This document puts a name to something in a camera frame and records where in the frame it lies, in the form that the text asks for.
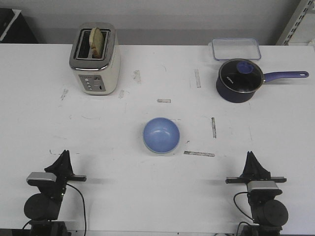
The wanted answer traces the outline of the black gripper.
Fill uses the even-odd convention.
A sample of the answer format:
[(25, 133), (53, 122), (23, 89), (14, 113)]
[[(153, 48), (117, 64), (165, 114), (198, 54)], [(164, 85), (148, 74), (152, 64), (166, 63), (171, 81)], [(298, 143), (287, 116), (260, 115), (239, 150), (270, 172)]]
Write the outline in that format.
[(285, 183), (285, 177), (271, 177), (271, 173), (262, 167), (252, 151), (247, 152), (246, 162), (240, 177), (227, 177), (226, 184), (248, 184), (252, 181)]
[[(66, 172), (65, 176), (58, 175), (63, 169), (63, 164)], [(69, 181), (85, 182), (87, 180), (85, 175), (74, 174), (69, 150), (64, 150), (58, 159), (52, 165), (46, 167), (44, 171), (43, 178), (40, 180), (39, 191), (47, 197), (62, 197)]]

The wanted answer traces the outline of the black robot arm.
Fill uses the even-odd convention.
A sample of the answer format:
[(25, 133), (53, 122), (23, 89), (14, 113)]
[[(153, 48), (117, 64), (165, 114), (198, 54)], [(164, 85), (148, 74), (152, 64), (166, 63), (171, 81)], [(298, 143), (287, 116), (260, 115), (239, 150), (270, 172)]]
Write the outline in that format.
[[(288, 211), (283, 203), (275, 197), (283, 191), (278, 183), (285, 183), (284, 177), (272, 177), (262, 167), (252, 151), (247, 152), (246, 162), (239, 177), (227, 177), (227, 184), (245, 184), (247, 190), (236, 193), (233, 202), (237, 209), (252, 221), (238, 224), (237, 236), (279, 236), (282, 226), (288, 221)], [(246, 194), (251, 209), (251, 216), (246, 214), (236, 203), (236, 197)]]
[(32, 172), (27, 184), (38, 188), (39, 193), (28, 198), (24, 214), (29, 219), (31, 236), (70, 236), (64, 221), (58, 221), (66, 188), (76, 187), (70, 181), (85, 182), (87, 177), (75, 175), (70, 161), (70, 153), (64, 150), (58, 159), (43, 172)]

